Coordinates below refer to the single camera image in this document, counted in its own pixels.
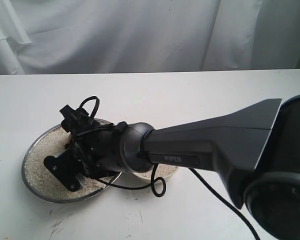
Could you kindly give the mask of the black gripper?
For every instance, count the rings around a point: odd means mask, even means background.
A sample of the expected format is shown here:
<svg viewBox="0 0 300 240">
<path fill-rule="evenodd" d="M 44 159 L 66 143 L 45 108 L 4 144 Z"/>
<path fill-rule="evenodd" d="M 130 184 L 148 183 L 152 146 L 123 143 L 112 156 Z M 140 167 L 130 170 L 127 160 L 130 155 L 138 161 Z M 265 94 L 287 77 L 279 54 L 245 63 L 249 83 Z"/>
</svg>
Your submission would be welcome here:
<svg viewBox="0 0 300 240">
<path fill-rule="evenodd" d="M 61 127 L 70 134 L 71 146 L 59 156 L 45 157 L 43 164 L 68 191 L 81 190 L 85 179 L 114 177 L 123 171 L 113 145 L 119 142 L 113 123 L 89 121 L 84 108 L 74 110 L 68 104 L 59 112 L 64 117 Z"/>
</svg>

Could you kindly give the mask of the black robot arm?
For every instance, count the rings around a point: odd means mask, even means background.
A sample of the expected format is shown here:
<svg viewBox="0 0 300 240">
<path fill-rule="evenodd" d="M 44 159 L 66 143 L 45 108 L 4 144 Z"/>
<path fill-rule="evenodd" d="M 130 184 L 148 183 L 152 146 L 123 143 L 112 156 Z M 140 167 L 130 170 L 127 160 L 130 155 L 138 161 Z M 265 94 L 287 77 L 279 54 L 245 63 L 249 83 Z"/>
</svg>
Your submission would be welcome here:
<svg viewBox="0 0 300 240">
<path fill-rule="evenodd" d="M 159 164 L 216 172 L 229 195 L 279 240 L 300 240 L 300 95 L 271 98 L 234 113 L 155 129 L 145 122 L 101 124 L 82 105 L 66 105 L 61 127 L 71 134 L 44 166 L 71 192 L 78 175 L 101 180 L 120 172 L 154 173 Z"/>
</svg>

